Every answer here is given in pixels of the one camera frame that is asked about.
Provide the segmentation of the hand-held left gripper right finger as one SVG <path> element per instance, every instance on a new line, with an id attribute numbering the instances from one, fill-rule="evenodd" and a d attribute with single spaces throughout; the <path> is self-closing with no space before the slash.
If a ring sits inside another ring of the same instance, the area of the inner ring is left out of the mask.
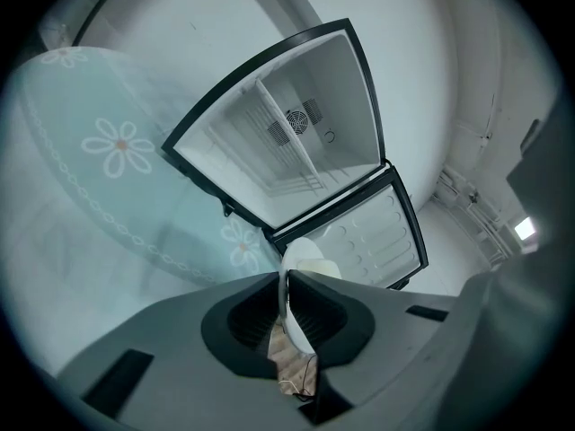
<path id="1" fill-rule="evenodd" d="M 287 273 L 287 305 L 318 358 L 298 430 L 440 430 L 459 366 L 452 297 Z"/>

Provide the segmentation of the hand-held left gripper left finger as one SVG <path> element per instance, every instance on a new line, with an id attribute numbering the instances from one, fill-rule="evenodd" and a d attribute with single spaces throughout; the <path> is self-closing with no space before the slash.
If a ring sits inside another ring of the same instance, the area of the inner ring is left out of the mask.
<path id="1" fill-rule="evenodd" d="M 306 430 L 259 348 L 278 282 L 260 274 L 154 303 L 81 351 L 58 383 L 99 430 Z"/>

